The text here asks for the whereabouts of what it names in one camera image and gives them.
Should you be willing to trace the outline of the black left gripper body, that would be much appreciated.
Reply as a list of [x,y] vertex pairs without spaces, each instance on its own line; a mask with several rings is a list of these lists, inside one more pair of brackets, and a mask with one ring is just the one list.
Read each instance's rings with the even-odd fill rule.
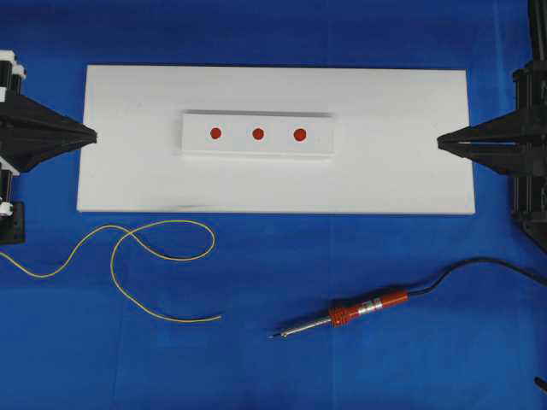
[[26,140],[26,129],[12,116],[22,98],[18,91],[1,92],[1,162],[17,173],[28,173],[30,143]]

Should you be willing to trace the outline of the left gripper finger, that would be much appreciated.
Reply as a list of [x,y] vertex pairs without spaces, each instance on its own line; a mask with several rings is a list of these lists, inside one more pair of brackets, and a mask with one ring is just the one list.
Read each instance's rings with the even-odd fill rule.
[[17,152],[16,169],[20,173],[27,173],[41,162],[96,142],[96,137],[82,137],[71,140],[66,138],[29,140],[22,143]]
[[97,140],[93,129],[24,96],[16,97],[16,122],[40,131],[70,132],[91,141]]

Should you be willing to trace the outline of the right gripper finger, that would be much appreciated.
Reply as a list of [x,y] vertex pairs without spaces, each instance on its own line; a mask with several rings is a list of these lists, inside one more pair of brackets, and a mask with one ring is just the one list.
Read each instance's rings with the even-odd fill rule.
[[438,144],[506,143],[520,135],[520,111],[488,120],[476,126],[467,126],[437,138]]
[[502,175],[520,174],[520,149],[512,145],[438,143],[438,148],[479,163]]

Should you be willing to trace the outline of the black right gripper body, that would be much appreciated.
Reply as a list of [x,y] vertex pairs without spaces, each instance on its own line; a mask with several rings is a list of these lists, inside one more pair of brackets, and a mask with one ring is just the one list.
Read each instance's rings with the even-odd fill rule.
[[513,215],[523,222],[546,221],[546,63],[531,61],[514,72],[517,112],[523,135],[517,146],[524,169],[514,178]]

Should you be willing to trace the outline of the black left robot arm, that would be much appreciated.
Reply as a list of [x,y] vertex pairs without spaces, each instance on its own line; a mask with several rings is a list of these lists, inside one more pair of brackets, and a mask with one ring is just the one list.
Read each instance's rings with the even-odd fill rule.
[[97,133],[25,97],[26,69],[14,51],[1,52],[1,168],[28,173],[58,155],[97,141]]

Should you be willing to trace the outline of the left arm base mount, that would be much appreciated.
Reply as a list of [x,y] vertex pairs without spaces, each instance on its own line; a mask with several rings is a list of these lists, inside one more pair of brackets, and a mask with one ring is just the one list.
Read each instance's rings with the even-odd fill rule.
[[14,178],[18,172],[1,159],[1,244],[24,243],[26,240],[24,202],[12,198]]

